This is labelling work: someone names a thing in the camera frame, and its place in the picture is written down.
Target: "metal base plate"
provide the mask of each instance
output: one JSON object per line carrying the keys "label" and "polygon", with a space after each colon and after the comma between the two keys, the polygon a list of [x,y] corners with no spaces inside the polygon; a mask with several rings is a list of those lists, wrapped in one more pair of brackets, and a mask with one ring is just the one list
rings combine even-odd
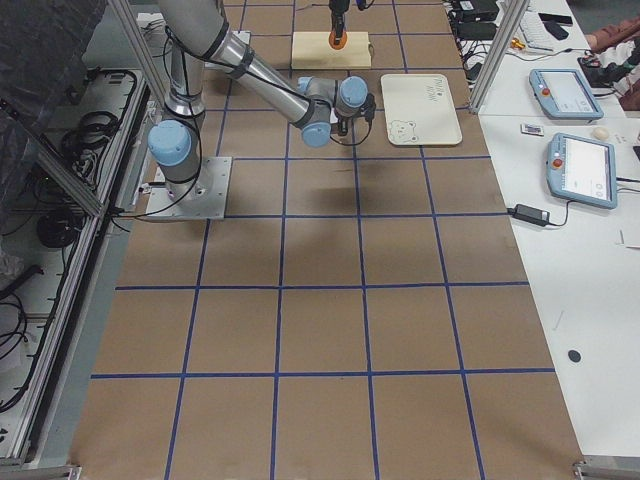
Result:
{"label": "metal base plate", "polygon": [[[197,199],[187,200],[190,197],[188,195],[176,205],[170,206],[176,199],[169,196],[168,190],[164,187],[153,188],[147,204],[147,214],[156,220],[203,220],[206,218],[220,220],[224,218],[231,163],[231,157],[207,157],[203,160],[202,168],[208,171],[213,184],[208,185],[207,191]],[[156,171],[155,181],[164,182],[164,175],[160,169]]]}

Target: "white keyboard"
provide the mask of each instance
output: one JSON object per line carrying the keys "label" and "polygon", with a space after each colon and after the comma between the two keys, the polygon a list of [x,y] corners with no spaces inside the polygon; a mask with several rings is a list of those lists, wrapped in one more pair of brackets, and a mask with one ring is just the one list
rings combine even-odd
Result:
{"label": "white keyboard", "polygon": [[521,40],[532,53],[553,53],[555,39],[551,36],[535,12],[526,11],[520,21]]}

